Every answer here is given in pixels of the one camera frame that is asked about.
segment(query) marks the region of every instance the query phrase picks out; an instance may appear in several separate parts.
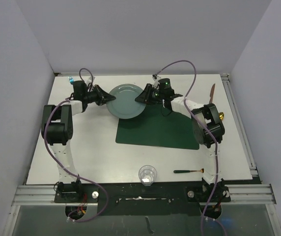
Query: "utensil handle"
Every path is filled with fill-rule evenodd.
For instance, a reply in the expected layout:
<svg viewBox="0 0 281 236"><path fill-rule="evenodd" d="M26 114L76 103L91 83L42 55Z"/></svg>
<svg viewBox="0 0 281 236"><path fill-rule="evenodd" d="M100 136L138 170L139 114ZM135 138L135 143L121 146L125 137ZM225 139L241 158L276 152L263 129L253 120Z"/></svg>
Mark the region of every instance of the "utensil handle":
<svg viewBox="0 0 281 236"><path fill-rule="evenodd" d="M173 173L175 173L175 174L179 174L179 173L189 173L189 172L191 172L191 171L189 171L189 170L175 170L175 171L173 171Z"/></svg>

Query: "plate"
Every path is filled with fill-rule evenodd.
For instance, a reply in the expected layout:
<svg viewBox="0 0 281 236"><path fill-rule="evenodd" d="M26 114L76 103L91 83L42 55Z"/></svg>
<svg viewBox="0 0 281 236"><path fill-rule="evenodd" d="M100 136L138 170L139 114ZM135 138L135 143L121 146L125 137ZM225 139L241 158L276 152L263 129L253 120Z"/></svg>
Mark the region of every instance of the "plate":
<svg viewBox="0 0 281 236"><path fill-rule="evenodd" d="M109 112L120 119L137 117L146 107L146 104L135 101L141 92L140 87L131 84L115 87L109 93L116 97L116 100L107 102Z"/></svg>

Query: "white table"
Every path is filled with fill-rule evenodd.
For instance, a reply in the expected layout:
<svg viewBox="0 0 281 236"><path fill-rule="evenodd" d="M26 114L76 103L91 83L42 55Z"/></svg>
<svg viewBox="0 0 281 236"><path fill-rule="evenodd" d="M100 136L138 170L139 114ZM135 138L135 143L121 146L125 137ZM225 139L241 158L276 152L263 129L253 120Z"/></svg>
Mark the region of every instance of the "white table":
<svg viewBox="0 0 281 236"><path fill-rule="evenodd" d="M170 78L176 93L185 94L192 83L192 75L165 75ZM110 92L120 84L135 84L142 89L153 83L151 75L98 76L95 84ZM198 75L189 99L208 104L209 93L216 84L213 103L225 113L225 135L221 145L219 164L225 180L252 179L241 140L219 75ZM73 91L68 77L56 77L48 104L58 104ZM174 174L173 170L203 168L204 156L199 150L148 147L117 144L118 118L106 107L89 104L87 110L73 116L74 135L71 150L78 173L98 183L139 182L138 171L152 165L158 172L157 181L199 181L201 173ZM44 147L39 135L27 184L54 184L58 181L56 163Z"/></svg>

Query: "brown knife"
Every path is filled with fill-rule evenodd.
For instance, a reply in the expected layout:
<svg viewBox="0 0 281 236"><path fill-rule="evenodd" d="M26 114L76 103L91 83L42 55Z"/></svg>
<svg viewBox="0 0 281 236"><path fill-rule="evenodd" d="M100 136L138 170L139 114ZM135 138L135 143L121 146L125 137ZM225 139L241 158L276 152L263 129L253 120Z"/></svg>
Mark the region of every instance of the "brown knife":
<svg viewBox="0 0 281 236"><path fill-rule="evenodd" d="M209 94L210 100L209 100L209 103L213 103L214 92L215 92L215 85L216 85L216 84L213 84L213 86L212 86L211 89L210 89L210 94Z"/></svg>

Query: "metal frame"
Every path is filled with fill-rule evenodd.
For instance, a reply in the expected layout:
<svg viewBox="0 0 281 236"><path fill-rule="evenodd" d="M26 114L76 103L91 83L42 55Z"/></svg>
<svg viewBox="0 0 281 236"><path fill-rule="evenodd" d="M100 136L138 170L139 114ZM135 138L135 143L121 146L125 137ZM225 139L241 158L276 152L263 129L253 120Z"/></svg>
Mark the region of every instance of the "metal frame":
<svg viewBox="0 0 281 236"><path fill-rule="evenodd" d="M253 177L258 176L255 161L252 156L249 141L244 130L240 114L238 112L229 78L222 76L222 82L232 110L233 118L240 135L243 149ZM276 214L276 200L270 184L239 184L227 185L230 191L231 202L223 204L265 204L272 224L275 236L281 236L281 227ZM16 224L20 206L77 206L78 204L56 204L54 203L55 191L51 185L22 185L18 186L11 212L8 216L3 236L12 236Z"/></svg>

